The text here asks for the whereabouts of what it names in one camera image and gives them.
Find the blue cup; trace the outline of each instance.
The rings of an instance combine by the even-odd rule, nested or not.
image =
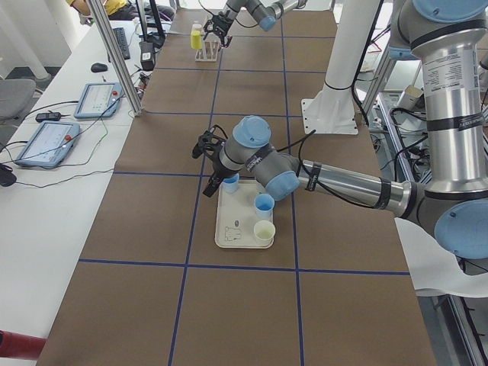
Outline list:
[[[258,217],[262,219],[268,219],[273,213],[275,200],[269,194],[258,194],[258,196],[254,200],[254,207],[256,209],[256,214],[258,215]]]
[[[227,193],[234,193],[239,188],[239,173],[222,181],[223,190]]]

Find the yellow shirt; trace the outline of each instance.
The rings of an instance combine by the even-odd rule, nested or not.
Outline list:
[[[74,1],[75,0],[66,0],[69,6],[71,6]],[[126,0],[107,0],[104,5],[105,11],[108,15],[112,15],[116,11],[121,10],[126,5],[126,3]]]

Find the computer mouse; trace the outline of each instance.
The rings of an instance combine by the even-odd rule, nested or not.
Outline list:
[[[107,71],[108,67],[104,63],[94,63],[90,68],[91,72],[103,72]]]
[[[2,187],[9,187],[17,181],[17,177],[12,173],[13,170],[8,165],[0,164],[0,185]]]

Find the keyboard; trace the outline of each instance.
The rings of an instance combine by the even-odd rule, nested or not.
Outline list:
[[[114,28],[115,38],[117,38],[117,43],[119,44],[120,51],[122,51],[122,56],[124,59],[130,58],[129,45],[127,44],[127,38],[125,37],[125,30],[120,28]]]

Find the robotic arm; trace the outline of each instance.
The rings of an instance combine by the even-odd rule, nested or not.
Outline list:
[[[247,9],[259,27],[264,31],[269,31],[274,27],[277,19],[295,8],[303,8],[306,3],[307,0],[278,0],[265,7],[259,0],[227,0],[223,10],[214,14],[204,25],[204,37],[207,37],[209,33],[214,33],[219,37],[222,47],[228,47],[232,37],[228,37],[227,33],[241,8]]]
[[[269,144],[268,124],[249,116],[214,147],[199,139],[194,157],[212,151],[207,156],[214,166],[204,193],[211,196],[224,178],[246,167],[276,201],[300,186],[333,194],[362,207],[390,210],[462,258],[488,258],[488,177],[476,57],[476,42],[486,33],[486,6],[487,0],[394,2],[393,54],[411,51],[422,61],[432,170],[427,185],[278,153]]]

